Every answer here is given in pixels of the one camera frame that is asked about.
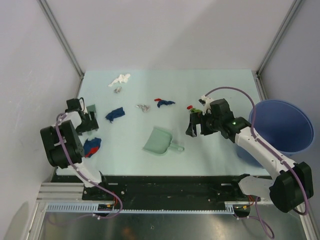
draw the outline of white cloth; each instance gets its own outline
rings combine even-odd
[[[128,78],[130,78],[130,76],[131,74],[129,73],[127,73],[126,75],[120,74],[118,78],[113,80],[113,82],[108,85],[108,87],[112,87],[116,83],[120,83],[120,84],[126,83],[128,82]]]

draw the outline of blue cloth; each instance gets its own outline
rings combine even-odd
[[[174,101],[166,101],[166,100],[160,100],[158,101],[158,108],[160,108],[161,105],[171,105],[171,104],[176,104]]]
[[[116,110],[113,110],[112,112],[108,113],[107,116],[105,116],[105,118],[107,120],[109,120],[110,123],[112,123],[114,119],[120,118],[120,117],[124,116],[125,114],[126,113],[124,111],[124,108],[120,107],[120,108],[118,108]]]
[[[85,140],[85,143],[83,145],[83,149],[84,149],[84,156],[86,158],[91,158],[91,156],[93,154],[95,154],[101,145],[101,138],[97,138],[95,137],[92,140]]]

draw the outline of green dustpan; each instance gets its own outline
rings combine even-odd
[[[164,155],[168,149],[183,152],[185,148],[172,143],[172,138],[173,136],[170,132],[154,127],[148,141],[143,147],[143,150],[159,156]]]

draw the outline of metal floor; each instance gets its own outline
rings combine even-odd
[[[304,240],[300,217],[282,213],[274,206],[259,206],[262,218],[272,227],[275,239]],[[56,223],[82,213],[52,213]],[[256,216],[255,209],[251,215]],[[79,219],[58,227],[43,222],[39,240],[264,240],[269,239],[260,223],[237,220],[225,214],[120,214],[112,219]]]

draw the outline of blue bucket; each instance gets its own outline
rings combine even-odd
[[[295,105],[282,100],[265,100],[255,105],[254,128],[275,149],[289,157],[307,150],[315,138],[314,127],[307,115]],[[237,155],[248,163],[262,167],[242,147]]]

